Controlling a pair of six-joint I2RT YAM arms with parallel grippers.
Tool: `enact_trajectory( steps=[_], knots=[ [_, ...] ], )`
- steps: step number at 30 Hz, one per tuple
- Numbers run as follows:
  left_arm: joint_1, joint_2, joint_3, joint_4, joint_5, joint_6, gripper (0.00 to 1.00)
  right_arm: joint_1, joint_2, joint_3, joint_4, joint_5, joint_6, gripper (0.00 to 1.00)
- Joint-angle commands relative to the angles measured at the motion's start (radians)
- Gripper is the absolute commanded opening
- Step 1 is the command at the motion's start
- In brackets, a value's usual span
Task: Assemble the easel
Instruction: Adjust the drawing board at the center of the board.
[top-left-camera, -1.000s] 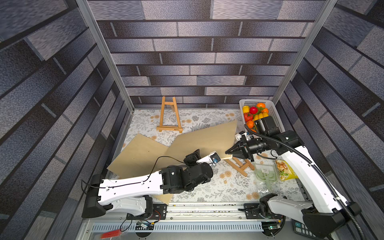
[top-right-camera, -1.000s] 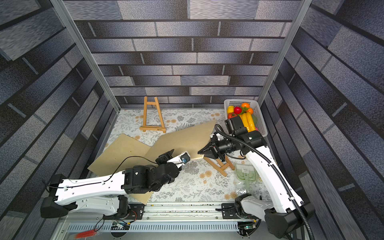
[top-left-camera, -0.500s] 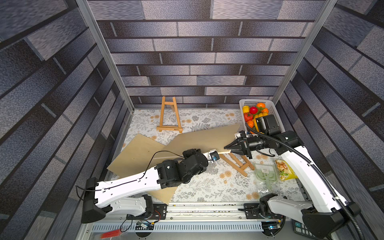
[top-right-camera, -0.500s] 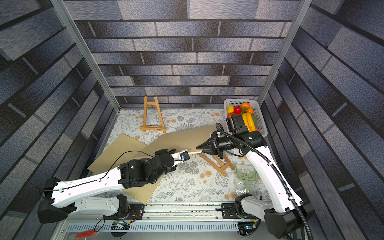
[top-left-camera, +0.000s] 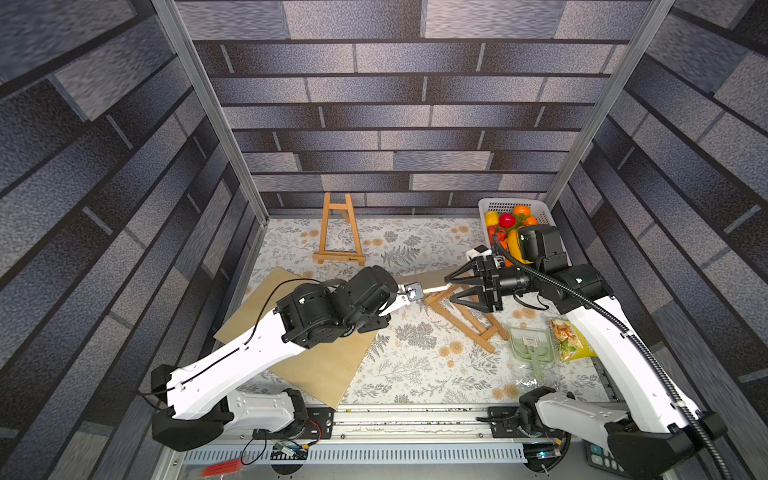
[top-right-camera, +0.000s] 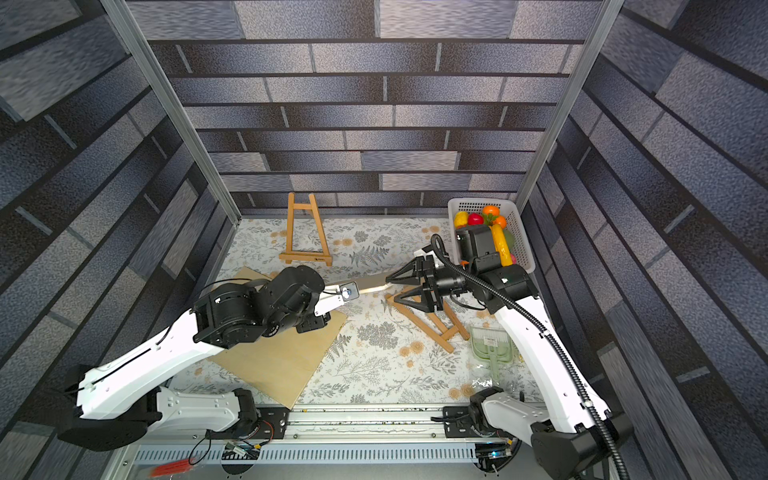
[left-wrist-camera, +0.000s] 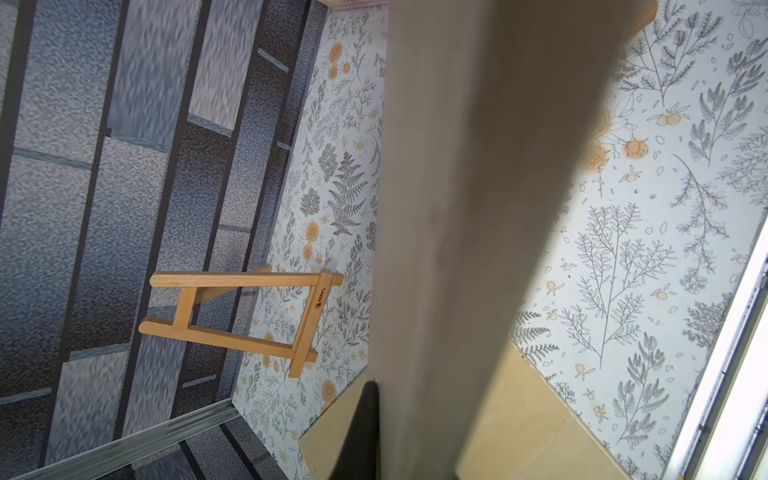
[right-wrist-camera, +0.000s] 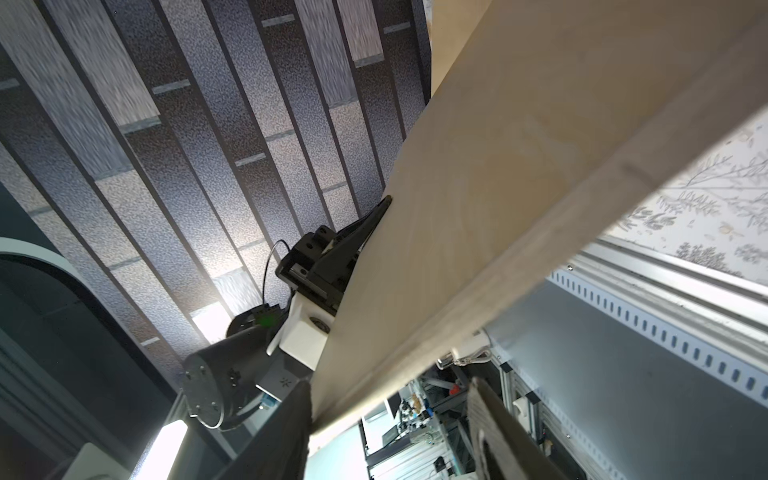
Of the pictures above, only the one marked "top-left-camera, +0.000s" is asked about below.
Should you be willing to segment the small wooden easel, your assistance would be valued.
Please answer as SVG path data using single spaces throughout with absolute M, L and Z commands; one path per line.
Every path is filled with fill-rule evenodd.
M 319 243 L 312 260 L 317 264 L 336 261 L 366 265 L 351 194 L 340 201 L 335 201 L 331 192 L 323 194 Z

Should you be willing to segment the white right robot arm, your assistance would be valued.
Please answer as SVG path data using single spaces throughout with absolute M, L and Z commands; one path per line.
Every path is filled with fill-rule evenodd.
M 727 431 L 725 422 L 676 385 L 631 327 L 598 270 L 570 264 L 554 226 L 523 227 L 518 238 L 520 259 L 495 240 L 491 252 L 447 275 L 446 283 L 466 288 L 451 302 L 493 313 L 506 297 L 539 294 L 585 337 L 626 403 L 622 410 L 606 410 L 540 387 L 520 400 L 526 421 L 600 446 L 635 479 L 656 479 L 701 450 L 709 453 L 722 478 L 730 478 L 715 444 Z

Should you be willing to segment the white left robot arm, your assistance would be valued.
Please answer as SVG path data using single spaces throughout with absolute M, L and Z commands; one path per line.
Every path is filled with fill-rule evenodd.
M 185 452 L 235 428 L 266 439 L 301 434 L 309 416 L 298 390 L 251 395 L 238 387 L 319 344 L 383 329 L 393 311 L 424 297 L 420 283 L 399 284 L 380 266 L 365 267 L 348 281 L 293 283 L 292 292 L 234 340 L 187 366 L 152 372 L 150 394 L 162 404 L 152 416 L 155 441 Z

